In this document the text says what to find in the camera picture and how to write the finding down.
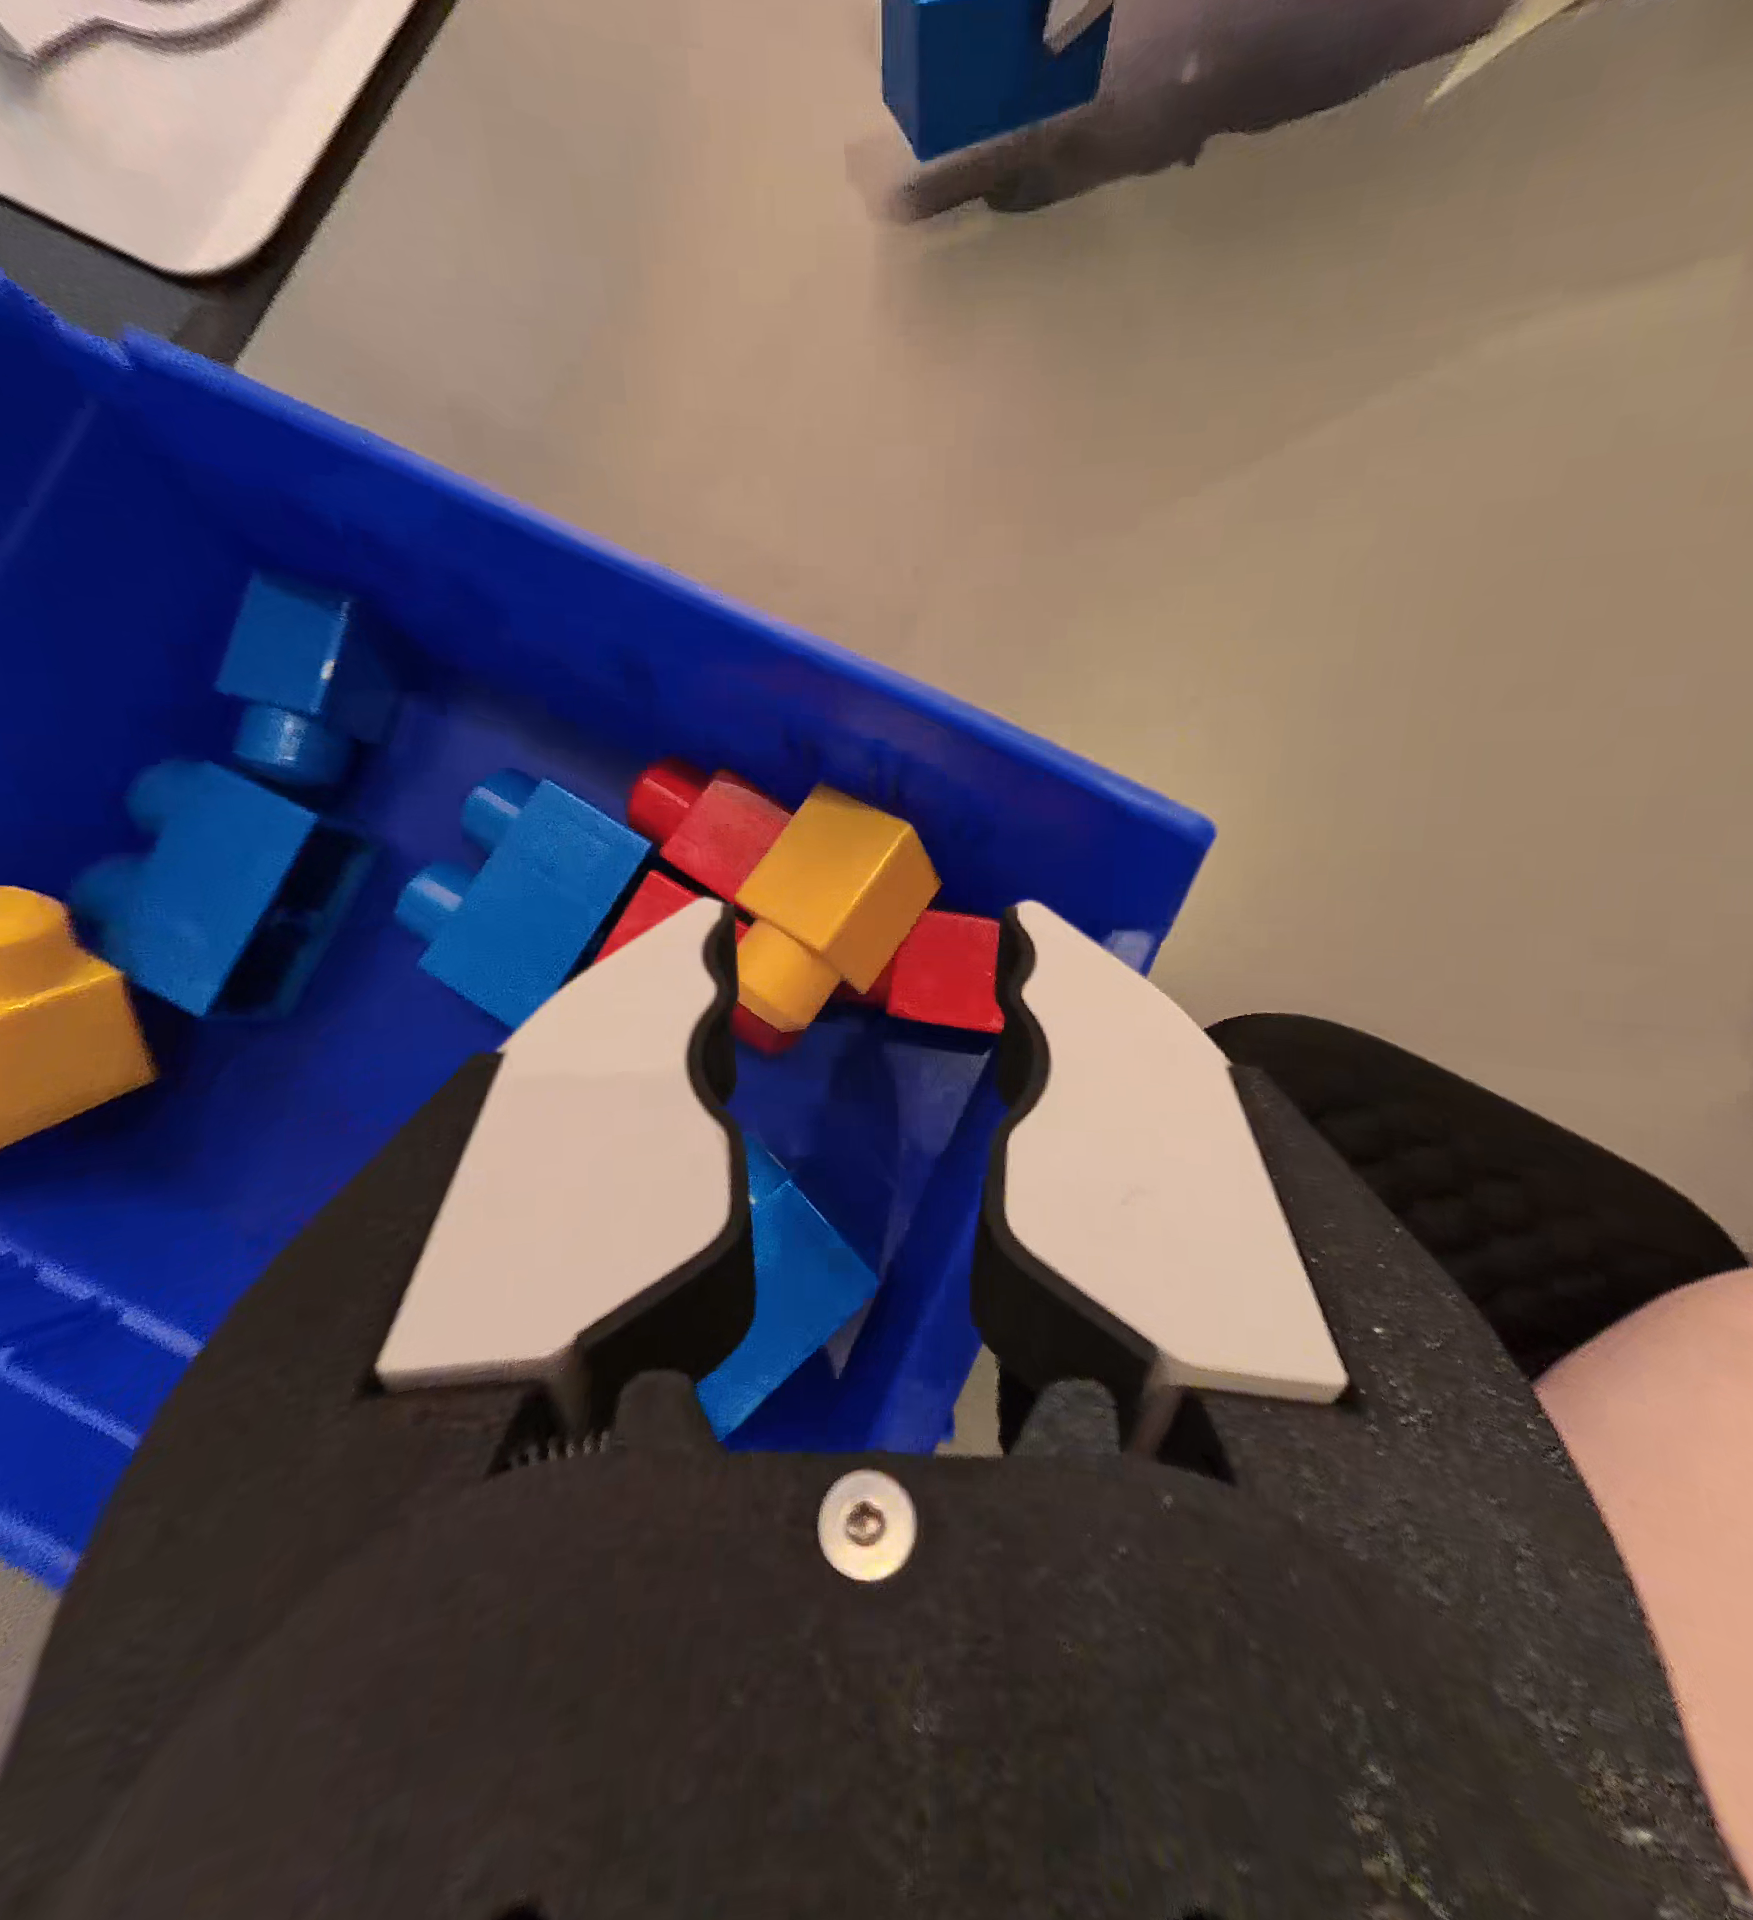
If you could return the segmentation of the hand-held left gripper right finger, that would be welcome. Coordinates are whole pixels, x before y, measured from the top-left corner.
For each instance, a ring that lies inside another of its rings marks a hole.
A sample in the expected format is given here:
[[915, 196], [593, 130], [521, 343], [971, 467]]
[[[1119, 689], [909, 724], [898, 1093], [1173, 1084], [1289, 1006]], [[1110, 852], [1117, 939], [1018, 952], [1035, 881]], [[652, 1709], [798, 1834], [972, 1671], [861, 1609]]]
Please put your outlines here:
[[1349, 1376], [1232, 1068], [1052, 905], [1002, 917], [974, 1326], [1035, 1396], [1092, 1382], [1152, 1447], [1190, 1393], [1337, 1404]]

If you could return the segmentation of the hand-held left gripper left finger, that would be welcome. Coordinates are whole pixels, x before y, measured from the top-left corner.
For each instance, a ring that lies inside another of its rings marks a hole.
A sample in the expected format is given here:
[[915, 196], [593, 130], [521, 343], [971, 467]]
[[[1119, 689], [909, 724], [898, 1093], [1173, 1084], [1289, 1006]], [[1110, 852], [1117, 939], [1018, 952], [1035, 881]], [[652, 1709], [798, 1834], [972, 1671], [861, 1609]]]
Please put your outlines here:
[[753, 1318], [736, 915], [695, 900], [507, 1041], [375, 1360], [388, 1393], [525, 1384], [606, 1432]]

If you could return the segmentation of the blue plastic bin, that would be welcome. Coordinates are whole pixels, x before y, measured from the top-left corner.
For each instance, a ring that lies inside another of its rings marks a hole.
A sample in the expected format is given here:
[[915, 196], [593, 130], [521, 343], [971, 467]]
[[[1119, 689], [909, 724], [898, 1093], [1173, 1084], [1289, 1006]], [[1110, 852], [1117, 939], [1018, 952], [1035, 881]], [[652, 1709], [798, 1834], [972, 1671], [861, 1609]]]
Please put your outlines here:
[[0, 1153], [0, 1561], [69, 1582], [191, 1357], [502, 1029], [423, 973], [400, 885], [523, 770], [610, 811], [681, 757], [911, 823], [957, 911], [1041, 900], [1148, 971], [1201, 813], [150, 337], [0, 276], [0, 884], [69, 897], [146, 766], [228, 752], [257, 571], [392, 625], [388, 746], [341, 805], [375, 865], [298, 1009], [152, 1014], [160, 1078]]

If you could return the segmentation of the blue two-stud mega block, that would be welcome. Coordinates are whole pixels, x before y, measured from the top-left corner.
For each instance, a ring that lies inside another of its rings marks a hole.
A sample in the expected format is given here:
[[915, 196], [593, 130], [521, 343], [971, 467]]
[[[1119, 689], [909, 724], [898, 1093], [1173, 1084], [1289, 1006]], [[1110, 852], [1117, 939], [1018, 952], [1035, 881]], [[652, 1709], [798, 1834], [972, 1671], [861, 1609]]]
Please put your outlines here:
[[521, 770], [469, 792], [463, 830], [480, 860], [416, 871], [394, 920], [422, 943], [423, 971], [516, 1029], [578, 971], [642, 877], [652, 843]]

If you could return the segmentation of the orange two-stud mega block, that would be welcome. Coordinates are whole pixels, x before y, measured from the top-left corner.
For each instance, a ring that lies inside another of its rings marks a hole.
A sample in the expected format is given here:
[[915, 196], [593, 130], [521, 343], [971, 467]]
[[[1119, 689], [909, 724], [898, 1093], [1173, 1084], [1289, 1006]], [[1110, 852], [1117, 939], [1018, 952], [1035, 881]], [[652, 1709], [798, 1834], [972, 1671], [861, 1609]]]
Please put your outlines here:
[[80, 943], [60, 900], [0, 885], [0, 1149], [155, 1075], [124, 971]]

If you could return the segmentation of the black wrist rest pad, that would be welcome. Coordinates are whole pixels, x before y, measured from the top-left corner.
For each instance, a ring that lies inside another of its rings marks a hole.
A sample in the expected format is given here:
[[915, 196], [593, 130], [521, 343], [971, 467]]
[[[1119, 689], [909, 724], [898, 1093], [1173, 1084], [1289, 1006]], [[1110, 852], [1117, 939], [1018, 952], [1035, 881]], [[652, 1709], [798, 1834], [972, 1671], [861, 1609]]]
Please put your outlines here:
[[1234, 1016], [1209, 1034], [1330, 1141], [1527, 1379], [1657, 1298], [1749, 1266], [1653, 1173], [1403, 1046], [1294, 1014]]

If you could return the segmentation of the white stand base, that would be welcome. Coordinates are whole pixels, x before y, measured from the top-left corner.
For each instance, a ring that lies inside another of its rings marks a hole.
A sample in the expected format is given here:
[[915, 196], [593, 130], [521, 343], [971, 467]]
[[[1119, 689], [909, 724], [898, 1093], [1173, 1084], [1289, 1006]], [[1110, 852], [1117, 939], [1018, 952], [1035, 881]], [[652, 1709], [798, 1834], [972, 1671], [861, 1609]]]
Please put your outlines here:
[[281, 228], [413, 1], [0, 1], [0, 199], [178, 278]]

